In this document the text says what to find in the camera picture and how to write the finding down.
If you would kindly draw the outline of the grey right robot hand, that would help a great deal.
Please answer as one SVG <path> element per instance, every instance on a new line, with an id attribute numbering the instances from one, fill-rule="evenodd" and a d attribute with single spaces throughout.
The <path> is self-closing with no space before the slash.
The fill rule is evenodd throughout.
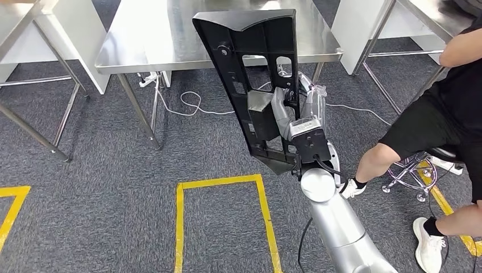
<path id="1" fill-rule="evenodd" d="M 314 84 L 302 72 L 298 72 L 298 80 L 301 85 L 299 91 L 305 96 L 300 119 L 294 120 L 289 116 L 284 105 L 286 91 L 276 87 L 273 92 L 271 106 L 280 135 L 286 140 L 292 140 L 294 137 L 317 129 L 322 129 L 326 135 L 326 87 Z"/>

